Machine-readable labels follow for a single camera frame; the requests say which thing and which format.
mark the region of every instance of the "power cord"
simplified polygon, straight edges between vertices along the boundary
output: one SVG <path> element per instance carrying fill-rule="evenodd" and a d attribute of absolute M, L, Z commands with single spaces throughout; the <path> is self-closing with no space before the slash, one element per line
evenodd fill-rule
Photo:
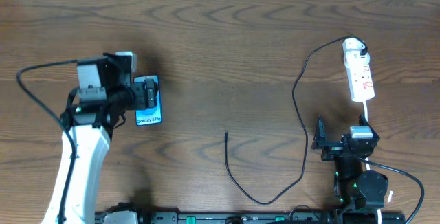
<path fill-rule="evenodd" d="M 51 67 L 51 66 L 57 66 L 57 65 L 66 65 L 66 64 L 77 63 L 77 62 L 78 62 L 78 60 L 67 60 L 67 61 L 63 61 L 63 62 L 46 63 L 46 64 L 42 64 L 42 65 L 35 65 L 35 66 L 26 67 L 24 69 L 20 69 L 17 72 L 17 74 L 16 74 L 16 81 L 19 84 L 20 88 L 33 101 L 35 101 L 47 114 L 49 114 L 49 116 L 53 120 L 55 120 L 55 122 L 60 126 L 61 130 L 63 130 L 63 132 L 66 134 L 66 136 L 67 136 L 67 138 L 69 139 L 69 142 L 70 142 L 70 146 L 71 146 L 70 165 L 69 165 L 69 170 L 67 171 L 66 182 L 65 182 L 65 185 L 64 185 L 64 188 L 63 188 L 63 194 L 61 195 L 60 210 L 59 210 L 59 213 L 58 213 L 58 224 L 63 224 L 64 220 L 65 220 L 65 217 L 64 217 L 65 204 L 66 204 L 66 198 L 67 198 L 67 191 L 69 190 L 70 179 L 72 178 L 72 173 L 73 173 L 74 166 L 75 166 L 76 145 L 75 145 L 75 142 L 72 139 L 71 135 L 69 134 L 69 131 L 64 127 L 63 123 L 59 120 L 59 118 L 56 116 L 56 114 L 53 111 L 51 111 L 49 109 L 49 107 L 47 107 L 45 104 L 43 104 L 43 102 L 41 102 L 41 100 L 39 100 L 33 93 L 31 93 L 27 87 L 25 87 L 25 85 L 23 84 L 23 81 L 21 79 L 21 74 L 25 73 L 27 71 L 30 71 L 30 70 L 39 69 L 39 68 L 43 68 L 43 67 Z"/>
<path fill-rule="evenodd" d="M 347 39 L 347 38 L 356 38 L 357 40 L 359 40 L 364 46 L 365 48 L 360 52 L 361 55 L 365 55 L 368 52 L 368 48 L 366 46 L 366 44 L 364 43 L 364 41 L 360 40 L 359 38 L 355 37 L 355 36 L 345 36 L 342 38 L 338 38 L 334 41 L 331 41 L 329 43 L 326 43 L 325 45 L 322 45 L 316 49 L 314 49 L 312 52 L 310 52 L 310 54 L 308 55 L 305 63 L 304 63 L 304 67 L 299 75 L 299 77 L 296 79 L 295 83 L 294 83 L 294 87 L 291 90 L 291 97 L 292 100 L 294 101 L 294 106 L 295 106 L 295 110 L 296 110 L 296 114 L 298 115 L 298 119 L 300 120 L 302 129 L 304 130 L 304 134 L 305 134 L 305 151 L 304 151 L 304 158 L 302 159 L 302 169 L 301 169 L 301 175 L 299 176 L 299 178 L 291 183 L 289 186 L 287 186 L 284 190 L 282 190 L 278 195 L 276 195 L 276 197 L 274 197 L 271 201 L 268 202 L 261 202 L 256 200 L 255 198 L 251 197 L 241 186 L 240 184 L 235 180 L 235 178 L 232 176 L 232 173 L 230 172 L 229 169 L 229 163 L 228 163 L 228 132 L 225 132 L 225 164 L 226 164 L 226 170 L 228 171 L 228 175 L 231 178 L 232 182 L 235 183 L 235 185 L 242 191 L 242 193 L 247 196 L 251 201 L 253 201 L 254 203 L 257 203 L 259 205 L 270 205 L 273 202 L 275 202 L 276 200 L 278 200 L 284 193 L 286 193 L 288 190 L 290 190 L 290 188 L 294 187 L 304 176 L 304 171 L 305 171 L 305 162 L 306 162 L 306 158 L 307 158 L 307 149 L 309 148 L 309 136 L 307 134 L 307 129 L 305 128 L 303 119 L 301 118 L 300 115 L 300 111 L 298 110 L 298 106 L 296 105 L 296 100 L 295 100 L 295 89 L 296 89 L 296 85 L 298 84 L 298 82 L 300 81 L 301 77 L 303 76 L 305 69 L 307 67 L 307 63 L 309 62 L 309 59 L 311 57 L 311 55 L 313 55 L 315 52 L 317 52 L 318 50 L 331 45 L 332 43 Z"/>
<path fill-rule="evenodd" d="M 364 117 L 365 120 L 369 121 L 369 109 L 366 105 L 366 101 L 362 101 L 362 104 L 364 105 Z M 370 164 L 365 163 L 365 169 L 370 170 Z M 382 224 L 382 211 L 380 209 L 377 209 L 377 224 Z"/>

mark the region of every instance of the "wood grain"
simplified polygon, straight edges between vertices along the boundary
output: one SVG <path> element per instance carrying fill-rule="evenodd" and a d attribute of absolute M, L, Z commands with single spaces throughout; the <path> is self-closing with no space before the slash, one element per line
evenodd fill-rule
<path fill-rule="evenodd" d="M 278 194 L 299 176 L 305 145 L 293 81 L 311 50 L 347 34 L 364 39 L 372 57 L 376 98 L 368 105 L 382 138 L 372 160 L 421 179 L 426 198 L 414 223 L 437 223 L 439 15 L 439 0 L 0 0 L 0 223 L 41 221 L 61 157 L 59 128 L 15 73 L 121 50 L 138 54 L 139 75 L 160 76 L 164 122 L 137 127 L 127 113 L 101 172 L 97 210 L 119 201 L 191 212 L 337 204 L 333 164 L 314 150 L 296 187 L 273 205 L 253 204 L 226 174 L 223 132 L 239 183 L 262 201 Z M 318 52 L 297 88 L 310 136 L 317 115 L 338 137 L 362 113 L 341 58 L 340 45 Z M 25 82 L 60 113 L 76 70 L 35 71 Z M 383 173 L 394 191 L 386 210 L 408 216 L 417 185 Z"/>

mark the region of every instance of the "power strip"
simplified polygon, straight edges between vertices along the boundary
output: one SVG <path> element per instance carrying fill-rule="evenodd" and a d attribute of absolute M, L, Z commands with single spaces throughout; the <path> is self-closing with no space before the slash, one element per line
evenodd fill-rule
<path fill-rule="evenodd" d="M 375 96 L 370 71 L 370 54 L 361 55 L 365 48 L 356 38 L 348 38 L 342 43 L 344 64 L 349 76 L 351 100 L 365 102 Z"/>

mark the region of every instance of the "wooden table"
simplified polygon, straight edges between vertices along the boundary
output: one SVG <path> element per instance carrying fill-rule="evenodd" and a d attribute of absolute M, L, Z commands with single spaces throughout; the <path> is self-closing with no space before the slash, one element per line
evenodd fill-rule
<path fill-rule="evenodd" d="M 254 204 L 226 173 L 223 133 L 237 181 L 261 201 L 273 198 L 299 176 L 304 152 L 293 82 L 311 50 L 348 34 L 371 54 L 368 107 L 381 136 L 371 160 L 418 177 L 426 198 L 414 223 L 438 223 L 439 15 L 440 0 L 0 0 L 0 223 L 43 218 L 61 157 L 60 129 L 15 73 L 122 50 L 138 54 L 138 75 L 160 76 L 164 117 L 138 127 L 127 113 L 102 168 L 97 210 L 119 201 L 191 212 L 338 204 L 333 163 L 318 150 L 296 187 L 270 206 Z M 57 113 L 78 84 L 74 66 L 24 80 Z M 336 139 L 357 124 L 362 104 L 350 100 L 341 44 L 313 56 L 296 97 L 311 137 L 318 115 Z M 394 192 L 385 210 L 409 216 L 417 185 L 378 171 Z"/>

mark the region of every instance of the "black wire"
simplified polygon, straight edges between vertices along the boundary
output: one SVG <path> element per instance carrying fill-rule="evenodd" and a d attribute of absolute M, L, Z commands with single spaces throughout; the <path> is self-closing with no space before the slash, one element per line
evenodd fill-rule
<path fill-rule="evenodd" d="M 121 114 L 120 117 L 122 118 L 122 123 L 116 125 L 115 128 L 113 128 L 113 130 L 116 130 L 117 128 L 119 128 L 119 127 L 121 127 L 122 125 L 125 124 L 125 122 L 126 122 L 126 120 L 127 120 L 127 119 L 125 118 L 125 115 L 124 115 L 124 114 Z"/>
<path fill-rule="evenodd" d="M 122 65 L 115 60 L 115 58 L 117 58 L 118 56 L 106 52 L 102 53 L 102 55 L 107 57 L 107 62 L 115 65 L 121 72 L 125 72 L 124 68 L 122 68 Z"/>
<path fill-rule="evenodd" d="M 79 89 L 80 89 L 80 87 L 75 87 L 74 89 L 72 89 L 70 91 L 69 95 L 67 96 L 66 109 L 70 108 L 72 106 L 72 104 L 74 103 L 76 93 L 78 92 Z"/>
<path fill-rule="evenodd" d="M 59 118 L 56 116 L 56 114 L 51 111 L 49 109 L 49 107 L 47 107 L 45 104 L 43 104 L 41 102 L 41 100 L 39 100 L 33 93 L 31 93 L 29 91 L 28 88 L 26 88 L 23 84 L 23 81 L 21 80 L 21 74 L 33 69 L 39 69 L 42 67 L 51 67 L 51 66 L 57 66 L 57 65 L 66 65 L 66 64 L 70 64 L 70 63 L 77 63 L 78 60 L 68 60 L 68 61 L 63 61 L 63 62 L 56 62 L 56 63 L 46 63 L 46 64 L 42 64 L 42 65 L 35 65 L 35 66 L 30 66 L 30 67 L 26 67 L 24 69 L 20 69 L 17 74 L 16 74 L 16 81 L 19 84 L 19 86 L 21 87 L 21 89 L 27 93 L 27 95 L 33 100 L 35 101 L 47 114 L 49 114 L 50 117 L 52 117 L 53 120 L 55 120 L 55 122 L 61 127 L 61 129 L 64 131 L 64 133 L 66 134 L 67 138 L 69 139 L 70 142 L 70 146 L 71 146 L 71 156 L 70 156 L 70 165 L 69 165 L 69 170 L 67 171 L 67 176 L 66 176 L 66 182 L 64 185 L 64 189 L 63 189 L 63 194 L 61 195 L 61 202 L 60 202 L 60 210 L 58 213 L 58 223 L 62 224 L 64 222 L 64 211 L 65 211 L 65 203 L 66 203 L 66 198 L 67 198 L 67 191 L 69 190 L 69 184 L 70 184 L 70 179 L 72 177 L 72 173 L 74 170 L 74 166 L 75 166 L 75 159 L 76 159 L 76 145 L 74 140 L 72 139 L 71 135 L 69 134 L 68 130 L 64 127 L 63 123 L 59 120 Z"/>
<path fill-rule="evenodd" d="M 334 42 L 338 42 L 338 41 L 341 41 L 341 40 L 343 40 L 343 39 L 347 39 L 347 38 L 356 38 L 357 40 L 359 40 L 359 42 L 361 42 L 364 46 L 365 46 L 365 48 L 361 51 L 361 54 L 366 54 L 366 52 L 368 51 L 368 48 L 367 48 L 367 46 L 366 46 L 366 44 L 362 41 L 362 40 L 360 40 L 359 38 L 357 38 L 357 37 L 355 37 L 355 36 L 345 36 L 345 37 L 342 37 L 342 38 L 338 38 L 338 39 L 336 39 L 336 40 L 334 40 L 334 41 L 331 41 L 331 42 L 329 42 L 329 43 L 326 43 L 325 45 L 322 45 L 322 46 L 320 46 L 320 47 L 318 47 L 318 48 L 316 48 L 316 49 L 314 49 L 312 52 L 310 52 L 310 54 L 309 54 L 309 56 L 307 57 L 307 59 L 306 59 L 306 61 L 305 61 L 305 63 L 304 63 L 304 68 L 302 69 L 302 71 L 301 71 L 301 73 L 300 73 L 300 75 L 299 75 L 299 77 L 296 79 L 296 81 L 295 81 L 295 83 L 294 83 L 294 87 L 292 88 L 292 90 L 291 90 L 291 97 L 292 97 L 292 99 L 293 99 L 293 101 L 294 101 L 294 105 L 295 105 L 295 110 L 296 110 L 296 114 L 298 115 L 298 119 L 300 120 L 300 123 L 301 123 L 301 126 L 302 126 L 302 129 L 304 130 L 304 134 L 305 134 L 305 151 L 304 151 L 304 159 L 302 159 L 302 169 L 301 169 L 301 175 L 299 176 L 299 178 L 295 181 L 295 182 L 293 182 L 293 183 L 291 183 L 289 186 L 287 186 L 283 191 L 281 191 L 278 195 L 276 195 L 276 197 L 275 198 L 273 198 L 271 201 L 268 201 L 268 202 L 266 202 L 266 203 L 264 203 L 264 202 L 260 202 L 260 201 L 258 201 L 258 200 L 256 200 L 255 198 L 253 198 L 253 197 L 251 197 L 240 185 L 239 185 L 239 183 L 234 179 L 234 177 L 232 176 L 232 173 L 230 172 L 230 169 L 229 169 L 229 163 L 228 163 L 228 132 L 225 132 L 225 163 L 226 163 L 226 170 L 228 171 L 228 175 L 229 175 L 229 177 L 231 178 L 231 180 L 232 180 L 232 182 L 234 182 L 235 183 L 235 185 L 242 191 L 242 193 L 244 194 L 244 195 L 246 195 L 251 201 L 253 201 L 254 203 L 257 203 L 257 204 L 259 204 L 259 205 L 270 205 L 270 204 L 272 204 L 273 202 L 275 202 L 276 200 L 278 200 L 284 193 L 286 193 L 288 190 L 290 190 L 290 188 L 292 188 L 292 187 L 294 187 L 302 178 L 303 178 L 303 176 L 304 176 L 304 171 L 305 171 L 305 162 L 306 162 L 306 158 L 307 158 L 307 149 L 309 148 L 309 136 L 308 136 L 308 134 L 307 134 L 307 129 L 305 128 L 305 125 L 304 125 L 304 122 L 303 122 L 303 119 L 301 118 L 301 115 L 300 115 L 300 111 L 298 110 L 298 106 L 296 105 L 296 100 L 295 100 L 295 89 L 296 89 L 296 85 L 298 84 L 298 82 L 299 82 L 299 80 L 301 79 L 301 77 L 303 76 L 303 74 L 304 74 L 304 72 L 305 72 L 305 69 L 306 69 L 306 67 L 307 67 L 307 63 L 309 62 L 309 59 L 310 59 L 310 56 L 313 54 L 313 53 L 315 53 L 315 52 L 317 52 L 318 50 L 320 50 L 320 49 L 322 49 L 322 48 L 324 48 L 324 47 L 326 47 L 326 46 L 328 46 L 328 45 L 330 45 L 330 44 L 332 44 L 332 43 L 334 43 Z"/>
<path fill-rule="evenodd" d="M 385 166 L 385 165 L 382 165 L 382 164 L 379 164 L 379 163 L 376 163 L 376 162 L 372 162 L 372 161 L 369 161 L 369 160 L 367 161 L 367 160 L 365 160 L 365 159 L 362 159 L 361 157 L 355 155 L 355 154 L 353 153 L 353 151 L 351 151 L 351 148 L 350 148 L 349 150 L 350 150 L 350 152 L 353 154 L 353 156 L 354 156 L 358 161 L 360 161 L 360 162 L 364 162 L 364 163 L 367 163 L 367 164 L 370 164 L 370 165 L 372 165 L 372 166 L 377 166 L 378 168 L 387 169 L 387 170 L 390 170 L 390 171 L 392 171 L 392 172 L 397 172 L 397 173 L 399 173 L 399 174 L 401 174 L 401 175 L 407 176 L 408 178 L 414 180 L 414 181 L 419 185 L 419 187 L 420 187 L 420 198 L 419 198 L 419 202 L 417 203 L 417 205 L 416 205 L 414 211 L 412 211 L 411 215 L 410 215 L 410 216 L 408 217 L 408 219 L 406 219 L 406 221 L 405 221 L 405 224 L 410 223 L 410 222 L 412 221 L 412 219 L 414 218 L 414 216 L 415 216 L 415 215 L 418 213 L 418 211 L 420 210 L 420 208 L 421 208 L 421 204 L 424 202 L 424 198 L 425 198 L 425 188 L 424 188 L 424 185 L 420 182 L 420 180 L 419 180 L 418 178 L 412 176 L 411 174 L 409 174 L 409 173 L 403 171 L 403 170 L 399 170 L 399 169 L 396 169 L 396 168 L 392 168 L 392 167 L 390 167 L 390 166 Z"/>
<path fill-rule="evenodd" d="M 310 212 L 319 220 L 320 218 L 315 214 L 315 212 L 312 210 L 312 208 L 311 207 L 309 207 L 309 206 L 307 206 L 307 205 L 305 205 L 305 204 L 301 204 L 301 205 L 298 205 L 298 206 L 296 206 L 296 207 L 294 207 L 292 210 L 291 210 L 291 212 L 290 212 L 290 214 L 289 214 L 289 219 L 292 221 L 293 220 L 293 216 L 292 216 L 292 214 L 298 209 L 298 208 L 301 208 L 301 207 L 306 207 L 306 208 L 308 208 L 309 210 L 310 210 Z"/>

